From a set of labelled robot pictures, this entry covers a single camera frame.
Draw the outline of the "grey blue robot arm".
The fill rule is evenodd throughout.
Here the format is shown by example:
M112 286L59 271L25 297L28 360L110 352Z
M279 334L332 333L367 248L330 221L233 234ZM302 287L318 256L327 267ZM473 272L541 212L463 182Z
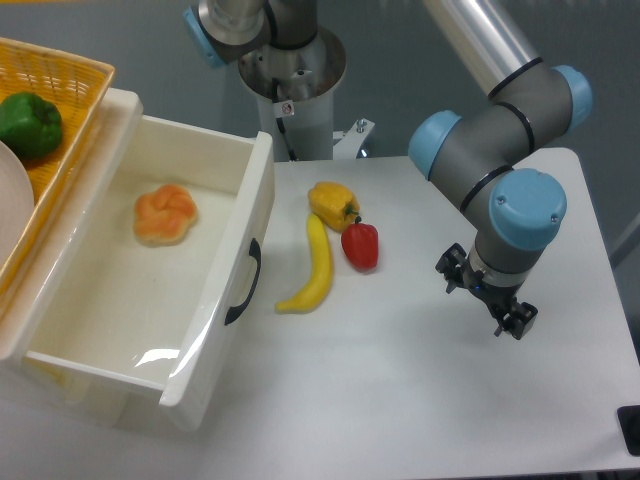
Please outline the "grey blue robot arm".
M469 291L500 332L518 339L537 311L517 293L567 208L553 177L520 162L580 125L592 90L575 69L546 65L496 2L429 1L426 9L489 100L469 119L431 115L409 141L417 169L477 231L470 250L451 246L436 268L449 289ZM237 64L276 160L337 157L333 93L346 54L319 25L315 2L202 1L183 18L210 66Z

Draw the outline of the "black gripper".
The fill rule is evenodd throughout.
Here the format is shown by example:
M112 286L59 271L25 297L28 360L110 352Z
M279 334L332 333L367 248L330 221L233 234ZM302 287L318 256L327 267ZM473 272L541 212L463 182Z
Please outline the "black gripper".
M441 255L435 269L447 283L447 294L456 288L463 288L487 306L498 324L495 337L506 333L521 340L532 328L538 309L515 299L520 288L519 278L508 279L507 275L502 274L493 278L494 271L491 269L474 269L467 260L465 250L458 243L454 243Z

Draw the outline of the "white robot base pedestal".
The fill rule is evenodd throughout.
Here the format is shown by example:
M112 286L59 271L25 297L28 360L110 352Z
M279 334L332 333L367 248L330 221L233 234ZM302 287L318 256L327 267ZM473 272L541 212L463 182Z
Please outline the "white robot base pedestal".
M260 129L272 137L275 161L332 158L334 92L346 70L334 33L320 27L295 50L264 46L242 57L238 70L256 100Z

